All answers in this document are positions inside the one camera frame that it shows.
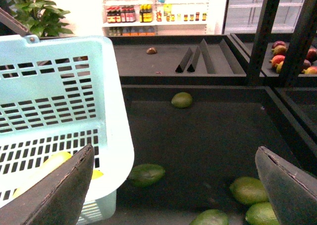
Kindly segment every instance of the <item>green plant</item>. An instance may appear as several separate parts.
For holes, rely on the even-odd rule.
[[[60,20],[70,11],[56,8],[52,0],[9,0],[12,16],[38,37],[55,37],[60,33],[73,34]]]

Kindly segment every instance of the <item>bottle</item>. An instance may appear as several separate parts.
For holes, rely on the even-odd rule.
[[[109,36],[113,36],[113,27],[109,27]]]
[[[130,35],[131,36],[137,36],[138,35],[138,30],[135,27],[132,27]]]
[[[133,5],[131,7],[132,7],[132,20],[133,20],[132,22],[135,22],[137,20],[136,15],[135,15],[135,9],[134,9]]]
[[[203,21],[206,21],[207,13],[203,13]]]
[[[128,14],[127,14],[127,6],[124,6],[124,17],[125,17],[125,22],[129,22],[129,16],[128,16]]]
[[[143,8],[143,22],[147,23],[148,21],[149,21],[148,6],[145,4]]]
[[[143,5],[140,6],[139,14],[140,14],[140,16],[139,16],[140,20],[139,21],[140,21],[140,23],[143,23]]]
[[[112,28],[112,35],[117,36],[117,28],[116,27]]]
[[[144,27],[139,28],[139,36],[146,36],[147,32]]]
[[[130,5],[129,6],[129,19],[130,19],[130,22],[133,22],[133,7]]]
[[[121,35],[122,35],[122,28],[117,27],[117,36],[121,36]]]
[[[125,23],[126,19],[125,19],[125,13],[124,13],[124,6],[121,7],[121,22]]]
[[[130,29],[128,27],[123,28],[122,35],[123,36],[130,36]]]
[[[115,23],[115,12],[113,7],[110,8],[110,23]]]
[[[121,10],[120,10],[119,6],[116,7],[115,21],[116,21],[116,23],[121,23]]]
[[[150,26],[147,31],[147,36],[155,36],[155,29],[154,27]]]
[[[162,13],[160,11],[157,12],[157,22],[162,22]]]
[[[110,8],[107,8],[107,22],[111,23],[111,12],[110,12]]]
[[[196,19],[195,21],[199,21],[199,12],[196,12]]]
[[[125,7],[125,21],[126,22],[131,22],[130,21],[130,9],[129,9],[129,6]]]
[[[112,23],[116,23],[117,22],[117,20],[116,20],[116,8],[114,6],[111,8],[111,12],[112,12],[112,15],[111,15]]]
[[[152,5],[151,4],[148,4],[148,10],[149,10],[149,22],[152,22],[153,21],[153,12],[152,12]]]

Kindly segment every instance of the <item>small brown fruit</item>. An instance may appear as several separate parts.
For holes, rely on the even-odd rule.
[[[149,55],[153,55],[153,54],[156,54],[158,53],[158,51],[156,50],[156,48],[149,48],[147,49],[147,54]]]

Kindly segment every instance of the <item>black display shelf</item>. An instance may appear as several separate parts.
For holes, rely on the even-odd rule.
[[[243,52],[247,55],[247,57],[251,56],[251,52],[254,45],[254,34],[230,34],[232,38],[236,41],[236,43],[243,49]],[[280,78],[279,74],[276,73],[274,69],[272,69],[271,60],[274,56],[271,52],[272,45],[275,41],[284,41],[287,46],[291,41],[292,34],[270,34],[268,37],[268,45],[266,48],[264,60],[262,63],[261,71],[265,75],[264,85],[278,87],[280,86]],[[297,86],[299,87],[316,87],[317,86],[317,75],[305,75],[300,74],[297,79]]]
[[[248,61],[227,35],[114,37],[121,84],[245,85]],[[148,55],[148,48],[158,53]]]
[[[246,225],[248,207],[229,185],[258,177],[255,153],[267,146],[317,173],[317,145],[268,87],[122,86],[135,150],[134,165],[162,165],[165,177],[147,188],[128,181],[117,190],[112,218],[95,225],[185,225],[206,209],[221,209],[231,225]],[[172,97],[193,96],[187,109]]]

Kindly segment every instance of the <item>fruit bin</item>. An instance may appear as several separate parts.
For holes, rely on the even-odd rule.
[[[244,85],[248,62],[230,36],[155,36],[111,38],[122,84]],[[148,55],[155,47],[157,54]],[[197,66],[188,72],[197,47]],[[183,72],[175,72],[188,49]]]
[[[58,151],[95,148],[78,224],[112,216],[134,160],[113,45],[99,36],[39,41],[0,37],[0,207]]]
[[[244,53],[250,60],[254,34],[230,34],[232,38],[236,41],[240,48],[243,49]],[[269,43],[267,45],[267,50],[264,57],[264,62],[262,65],[262,73],[265,75],[264,85],[268,86],[279,86],[279,74],[272,69],[271,63],[269,61],[274,57],[271,48],[275,41],[284,41],[286,45],[289,45],[291,41],[292,34],[271,34],[269,37]],[[317,66],[317,61],[313,62],[313,66]],[[317,75],[305,75],[300,74],[297,78],[298,87],[316,87],[317,86]]]
[[[317,89],[275,88],[282,102],[317,142]]]
[[[135,148],[134,165],[153,163],[165,176],[146,188],[118,188],[113,217],[95,225],[187,225],[206,209],[220,209],[231,225],[247,225],[247,207],[228,190],[240,176],[258,177],[259,146],[317,173],[317,146],[268,87],[122,86]],[[179,92],[187,109],[171,105]]]

